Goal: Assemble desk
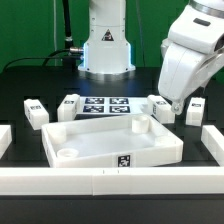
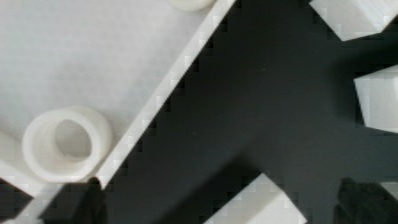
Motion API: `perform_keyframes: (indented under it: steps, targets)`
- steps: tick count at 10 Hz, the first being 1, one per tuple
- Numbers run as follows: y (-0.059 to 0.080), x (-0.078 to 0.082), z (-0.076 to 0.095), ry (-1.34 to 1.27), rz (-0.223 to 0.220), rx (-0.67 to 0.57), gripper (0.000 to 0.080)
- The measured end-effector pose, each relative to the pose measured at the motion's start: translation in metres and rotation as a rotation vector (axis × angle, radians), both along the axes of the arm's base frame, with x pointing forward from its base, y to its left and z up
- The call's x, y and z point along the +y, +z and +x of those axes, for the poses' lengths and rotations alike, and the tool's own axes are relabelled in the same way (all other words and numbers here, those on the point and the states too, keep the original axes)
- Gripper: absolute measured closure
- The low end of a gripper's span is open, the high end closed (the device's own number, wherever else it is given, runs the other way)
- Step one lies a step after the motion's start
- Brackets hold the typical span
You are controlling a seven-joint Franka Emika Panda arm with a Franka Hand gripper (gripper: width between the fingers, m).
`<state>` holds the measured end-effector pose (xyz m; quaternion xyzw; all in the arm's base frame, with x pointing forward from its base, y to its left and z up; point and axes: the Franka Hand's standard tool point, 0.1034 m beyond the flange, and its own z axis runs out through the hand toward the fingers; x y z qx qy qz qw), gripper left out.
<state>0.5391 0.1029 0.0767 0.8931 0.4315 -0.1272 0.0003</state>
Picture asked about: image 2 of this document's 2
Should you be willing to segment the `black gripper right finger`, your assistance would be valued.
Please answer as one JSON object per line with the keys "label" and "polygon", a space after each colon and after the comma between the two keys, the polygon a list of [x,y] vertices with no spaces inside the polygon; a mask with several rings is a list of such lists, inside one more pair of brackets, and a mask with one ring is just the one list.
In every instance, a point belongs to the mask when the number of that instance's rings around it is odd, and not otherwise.
{"label": "black gripper right finger", "polygon": [[332,224],[398,224],[398,182],[341,180]]}

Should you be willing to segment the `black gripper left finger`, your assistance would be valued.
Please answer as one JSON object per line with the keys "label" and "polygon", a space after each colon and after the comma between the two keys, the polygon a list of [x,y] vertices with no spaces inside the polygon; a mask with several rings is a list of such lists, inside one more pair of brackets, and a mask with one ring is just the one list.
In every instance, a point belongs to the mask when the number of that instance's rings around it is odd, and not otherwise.
{"label": "black gripper left finger", "polygon": [[95,178],[63,185],[39,220],[42,224],[108,224],[104,192]]}

